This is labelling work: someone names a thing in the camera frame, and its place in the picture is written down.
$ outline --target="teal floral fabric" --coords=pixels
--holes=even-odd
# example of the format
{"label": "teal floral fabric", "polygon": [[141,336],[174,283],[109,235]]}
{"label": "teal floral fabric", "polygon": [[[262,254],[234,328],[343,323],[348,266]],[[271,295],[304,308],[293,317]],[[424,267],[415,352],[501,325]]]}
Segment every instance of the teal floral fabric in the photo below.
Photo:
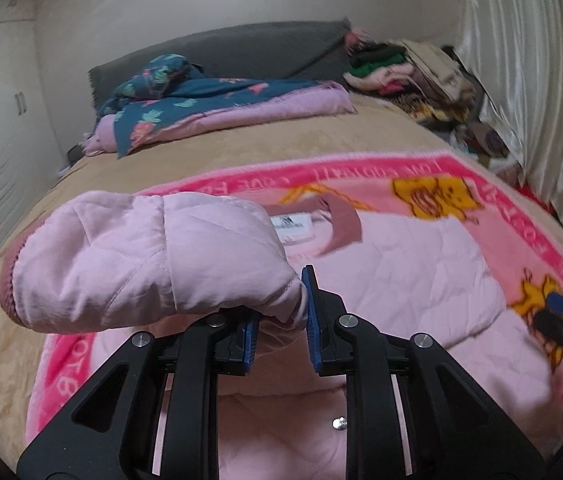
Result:
{"label": "teal floral fabric", "polygon": [[167,126],[211,110],[247,106],[319,81],[207,78],[177,54],[159,56],[119,85],[102,106],[98,120],[116,114],[114,135],[119,157],[128,155]]}

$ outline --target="yellow cartoon character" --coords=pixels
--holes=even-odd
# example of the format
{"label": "yellow cartoon character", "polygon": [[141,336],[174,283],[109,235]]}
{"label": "yellow cartoon character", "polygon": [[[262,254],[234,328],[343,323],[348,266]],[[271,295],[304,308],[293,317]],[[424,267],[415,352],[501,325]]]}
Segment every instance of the yellow cartoon character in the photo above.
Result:
{"label": "yellow cartoon character", "polygon": [[511,303],[510,308],[521,316],[529,328],[530,334],[545,348],[550,365],[555,370],[563,360],[563,347],[547,340],[533,328],[533,318],[536,313],[546,307],[546,298],[551,292],[563,294],[563,289],[554,277],[546,274],[541,285],[535,285],[532,283],[532,273],[528,269],[524,269],[524,277],[521,280],[522,298]]}
{"label": "yellow cartoon character", "polygon": [[473,197],[466,182],[455,176],[396,178],[393,191],[411,207],[414,216],[424,220],[455,216],[477,223],[466,211],[484,207]]}

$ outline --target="pile of clothes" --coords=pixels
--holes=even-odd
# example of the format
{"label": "pile of clothes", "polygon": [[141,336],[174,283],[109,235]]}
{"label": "pile of clothes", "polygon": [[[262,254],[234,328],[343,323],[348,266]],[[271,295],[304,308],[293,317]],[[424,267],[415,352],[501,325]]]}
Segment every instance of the pile of clothes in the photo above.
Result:
{"label": "pile of clothes", "polygon": [[343,77],[351,87],[392,102],[427,127],[452,130],[468,120],[475,86],[436,46],[409,40],[377,43],[354,29],[346,50],[351,68]]}
{"label": "pile of clothes", "polygon": [[463,70],[451,47],[442,50],[410,40],[378,43],[359,28],[346,36],[345,47],[351,67],[343,78],[351,87],[399,107],[516,185],[519,165],[497,132],[479,121],[484,91]]}

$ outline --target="metal screw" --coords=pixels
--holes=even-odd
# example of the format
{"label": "metal screw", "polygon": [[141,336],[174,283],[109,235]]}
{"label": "metal screw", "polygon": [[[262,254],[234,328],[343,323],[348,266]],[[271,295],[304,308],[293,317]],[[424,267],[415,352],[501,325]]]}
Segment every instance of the metal screw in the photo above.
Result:
{"label": "metal screw", "polygon": [[223,316],[223,314],[212,314],[206,320],[206,323],[208,323],[209,326],[217,328],[226,323],[226,318]]}
{"label": "metal screw", "polygon": [[133,345],[141,348],[150,343],[151,339],[152,336],[148,332],[137,332],[130,341],[133,343]]}
{"label": "metal screw", "polygon": [[333,421],[333,428],[335,428],[335,430],[337,431],[345,430],[346,428],[348,428],[348,421],[343,418],[343,416],[335,418],[335,420]]}
{"label": "metal screw", "polygon": [[433,338],[430,337],[428,334],[424,334],[424,333],[415,334],[414,341],[419,348],[430,348],[431,346],[433,346]]}
{"label": "metal screw", "polygon": [[339,324],[344,328],[352,328],[359,325],[359,319],[353,316],[353,314],[344,314],[339,317]]}

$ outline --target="red fabric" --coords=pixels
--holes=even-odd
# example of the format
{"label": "red fabric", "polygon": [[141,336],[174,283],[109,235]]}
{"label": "red fabric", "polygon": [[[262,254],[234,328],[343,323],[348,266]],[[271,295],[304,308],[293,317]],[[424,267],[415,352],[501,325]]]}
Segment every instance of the red fabric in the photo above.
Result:
{"label": "red fabric", "polygon": [[400,81],[391,81],[379,89],[379,95],[391,95],[403,91],[404,85]]}
{"label": "red fabric", "polygon": [[524,184],[523,186],[517,185],[515,189],[519,191],[526,198],[530,198],[533,202],[538,204],[540,208],[542,208],[548,214],[552,215],[555,212],[555,208],[553,208],[550,204],[544,204],[540,199],[538,199],[535,196],[535,194],[532,192],[532,189],[530,189],[530,186],[528,184]]}

